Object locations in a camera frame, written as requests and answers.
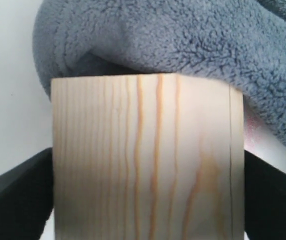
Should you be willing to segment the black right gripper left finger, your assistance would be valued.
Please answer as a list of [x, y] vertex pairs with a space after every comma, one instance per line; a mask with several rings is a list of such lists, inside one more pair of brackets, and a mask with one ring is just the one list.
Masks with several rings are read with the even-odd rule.
[[0, 175], [0, 240], [38, 240], [54, 207], [52, 149]]

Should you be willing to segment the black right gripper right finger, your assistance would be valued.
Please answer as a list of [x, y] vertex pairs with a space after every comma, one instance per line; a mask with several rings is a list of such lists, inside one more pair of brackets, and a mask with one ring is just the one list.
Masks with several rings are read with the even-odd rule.
[[251, 240], [286, 240], [286, 174], [244, 152], [245, 232]]

